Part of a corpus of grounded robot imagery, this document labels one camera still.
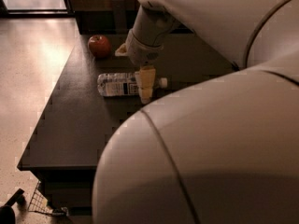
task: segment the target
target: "black object on floor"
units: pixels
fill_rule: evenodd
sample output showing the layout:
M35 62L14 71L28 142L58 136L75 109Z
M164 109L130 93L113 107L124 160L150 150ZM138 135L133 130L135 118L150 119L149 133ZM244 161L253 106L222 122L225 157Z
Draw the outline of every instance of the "black object on floor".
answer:
M1 224L15 224L15 212L12 209L12 205L14 203L23 204L25 202L25 198L22 195L24 191L22 189L18 189L15 194L5 203L5 205L0 207L0 223Z
M15 224L15 212L9 205L0 207L0 223L2 224Z

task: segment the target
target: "bottle label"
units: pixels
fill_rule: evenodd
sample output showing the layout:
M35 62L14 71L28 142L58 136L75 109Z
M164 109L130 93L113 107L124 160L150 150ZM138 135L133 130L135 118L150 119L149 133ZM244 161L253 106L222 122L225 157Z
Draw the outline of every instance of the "bottle label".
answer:
M136 83L108 82L105 85L107 96L138 95Z

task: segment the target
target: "bottle cap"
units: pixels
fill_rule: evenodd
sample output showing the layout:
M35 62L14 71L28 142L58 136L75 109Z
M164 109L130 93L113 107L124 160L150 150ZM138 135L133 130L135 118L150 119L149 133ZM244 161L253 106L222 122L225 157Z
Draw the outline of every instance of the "bottle cap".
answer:
M159 78L159 86L162 89L167 88L167 86L168 86L168 80L167 80L167 78L165 78L165 77Z

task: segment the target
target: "plastic water bottle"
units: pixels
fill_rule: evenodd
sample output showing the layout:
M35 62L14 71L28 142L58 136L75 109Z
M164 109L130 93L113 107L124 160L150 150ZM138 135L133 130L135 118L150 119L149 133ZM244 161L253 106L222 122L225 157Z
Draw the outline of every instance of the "plastic water bottle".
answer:
M167 78L155 79L154 89L167 87ZM139 95L135 73L104 73L97 79L97 89L102 96Z

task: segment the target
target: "small yellow object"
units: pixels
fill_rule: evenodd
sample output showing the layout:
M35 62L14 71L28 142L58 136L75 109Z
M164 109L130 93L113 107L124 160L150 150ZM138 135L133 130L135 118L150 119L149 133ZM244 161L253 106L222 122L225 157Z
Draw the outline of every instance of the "small yellow object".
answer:
M135 72L139 96L143 104L150 102L152 97L152 87L155 82L156 69L153 65L145 65L140 68L140 71Z
M127 56L127 48L125 43L121 44L121 46L115 50L115 56Z

